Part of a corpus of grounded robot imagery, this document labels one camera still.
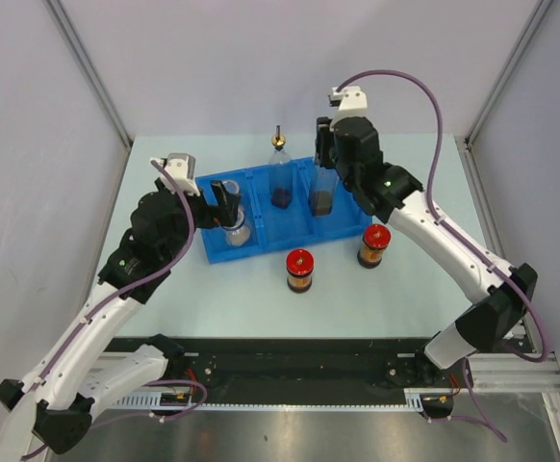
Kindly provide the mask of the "glass bottle black base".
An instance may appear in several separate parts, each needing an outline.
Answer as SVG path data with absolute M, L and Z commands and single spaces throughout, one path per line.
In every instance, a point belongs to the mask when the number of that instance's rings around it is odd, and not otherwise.
M 335 170 L 314 165 L 308 197 L 313 217 L 324 217 L 331 213 L 337 180 Z

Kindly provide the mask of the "glass jar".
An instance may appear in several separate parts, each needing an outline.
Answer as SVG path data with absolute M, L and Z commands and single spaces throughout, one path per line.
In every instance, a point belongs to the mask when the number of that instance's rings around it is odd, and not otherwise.
M 250 240 L 251 225 L 247 214 L 240 206 L 238 208 L 237 221 L 231 227 L 223 227 L 226 242 L 233 247 L 242 247 Z
M 240 184 L 233 179 L 225 179 L 222 181 L 223 188 L 225 190 L 224 204 L 226 206 L 231 206 L 238 208 L 241 205 L 242 192 Z

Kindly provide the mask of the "glass bottle brown powder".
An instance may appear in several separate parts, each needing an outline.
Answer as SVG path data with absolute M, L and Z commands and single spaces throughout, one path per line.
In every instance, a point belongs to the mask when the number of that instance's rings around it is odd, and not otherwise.
M 293 200 L 292 157 L 286 151 L 286 136 L 277 125 L 271 137 L 273 152 L 268 162 L 268 181 L 271 204 L 287 209 Z

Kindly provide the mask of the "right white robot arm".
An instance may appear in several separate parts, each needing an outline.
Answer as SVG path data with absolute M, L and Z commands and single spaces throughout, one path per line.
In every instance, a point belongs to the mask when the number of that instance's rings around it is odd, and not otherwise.
M 451 366 L 474 352 L 491 352 L 523 318 L 537 273 L 515 268 L 480 246 L 435 205 L 421 182 L 385 161 L 378 133 L 363 116 L 316 122 L 316 163 L 334 169 L 358 207 L 425 251 L 459 286 L 471 306 L 423 347 L 418 379 L 438 386 Z

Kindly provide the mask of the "red-lid jar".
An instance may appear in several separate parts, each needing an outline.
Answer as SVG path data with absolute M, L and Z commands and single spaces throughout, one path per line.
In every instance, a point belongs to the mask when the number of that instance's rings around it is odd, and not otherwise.
M 378 267 L 391 240 L 392 233 L 385 225 L 369 225 L 364 230 L 361 247 L 357 253 L 358 263 L 366 269 Z
M 313 283 L 315 259 L 306 249 L 292 250 L 286 258 L 287 285 L 297 294 L 307 292 Z

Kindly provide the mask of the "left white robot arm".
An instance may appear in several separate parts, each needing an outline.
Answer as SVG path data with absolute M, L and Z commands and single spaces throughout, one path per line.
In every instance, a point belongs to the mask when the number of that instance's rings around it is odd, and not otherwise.
M 23 378 L 0 383 L 0 402 L 10 413 L 0 430 L 0 461 L 34 458 L 33 437 L 44 449 L 65 453 L 119 398 L 149 382 L 171 385 L 183 377 L 183 350 L 162 334 L 106 372 L 90 372 L 117 331 L 188 252 L 196 230 L 238 221 L 241 198 L 218 180 L 212 183 L 214 205 L 190 180 L 160 178 L 156 186 L 139 200 L 129 228 L 60 340 Z

